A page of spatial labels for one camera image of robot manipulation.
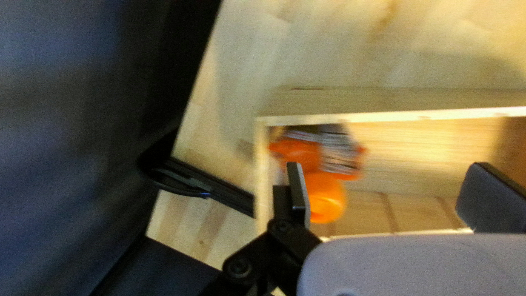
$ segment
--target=dark blue fabric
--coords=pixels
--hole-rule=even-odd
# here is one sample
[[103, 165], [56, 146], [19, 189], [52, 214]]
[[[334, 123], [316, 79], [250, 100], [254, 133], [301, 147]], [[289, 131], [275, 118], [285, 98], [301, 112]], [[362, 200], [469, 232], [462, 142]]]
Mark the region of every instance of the dark blue fabric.
[[197, 296], [219, 270], [144, 238], [92, 296]]
[[475, 232], [526, 232], [526, 200], [520, 186], [507, 179], [487, 163], [469, 167], [457, 213]]
[[2, 2], [1, 296], [89, 295], [147, 225], [135, 160], [168, 2]]

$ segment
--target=wooden floor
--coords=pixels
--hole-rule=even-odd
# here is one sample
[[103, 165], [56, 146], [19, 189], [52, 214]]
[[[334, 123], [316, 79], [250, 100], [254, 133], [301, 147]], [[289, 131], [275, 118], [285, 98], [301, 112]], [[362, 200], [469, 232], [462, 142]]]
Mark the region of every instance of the wooden floor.
[[[525, 15], [524, 1], [225, 0], [174, 156], [252, 191], [254, 117], [279, 85], [526, 88]], [[499, 139], [526, 147], [506, 132]], [[524, 167], [516, 165], [518, 177]], [[395, 211], [407, 199], [352, 202], [366, 205], [356, 213], [364, 221], [395, 225], [386, 211], [367, 214], [386, 200]], [[148, 235], [218, 267], [253, 229], [253, 220], [214, 201], [162, 193]]]
[[347, 208], [334, 223], [311, 225], [319, 236], [460, 229], [455, 199], [380, 192], [349, 191]]

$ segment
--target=wooden shelf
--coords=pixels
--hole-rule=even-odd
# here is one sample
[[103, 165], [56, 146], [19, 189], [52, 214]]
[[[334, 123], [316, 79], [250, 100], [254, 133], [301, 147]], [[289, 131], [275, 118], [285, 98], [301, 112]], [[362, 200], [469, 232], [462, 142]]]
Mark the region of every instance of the wooden shelf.
[[[393, 203], [401, 207], [397, 210], [410, 213], [400, 196], [424, 196], [432, 198], [425, 200], [426, 205], [443, 206], [434, 199], [454, 198], [469, 164], [509, 153], [500, 137], [503, 129], [509, 129], [507, 118], [519, 116], [526, 116], [524, 90], [280, 87], [255, 124], [258, 231], [265, 229], [272, 216], [276, 173], [268, 152], [272, 127], [345, 123], [369, 149], [365, 177], [351, 182], [350, 188], [389, 194], [400, 201]], [[355, 215], [371, 219], [366, 212]], [[408, 219], [400, 220], [398, 231], [437, 229], [425, 223], [411, 226], [418, 222]]]

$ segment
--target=wooden wall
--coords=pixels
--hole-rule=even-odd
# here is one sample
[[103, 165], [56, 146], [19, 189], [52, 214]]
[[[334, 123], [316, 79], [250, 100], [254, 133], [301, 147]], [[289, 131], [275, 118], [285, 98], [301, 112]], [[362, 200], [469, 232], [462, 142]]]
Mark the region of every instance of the wooden wall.
[[[225, 0], [174, 155], [252, 190], [254, 117], [278, 85], [524, 88], [525, 15], [523, 0]], [[186, 250], [181, 230], [250, 231], [221, 232], [191, 215], [228, 211], [190, 201], [160, 199], [149, 235]]]
[[368, 153], [363, 179], [349, 187], [456, 197], [473, 162], [494, 163], [508, 173], [525, 166], [517, 158], [521, 143], [511, 144], [524, 138], [525, 124], [525, 117], [352, 123]]

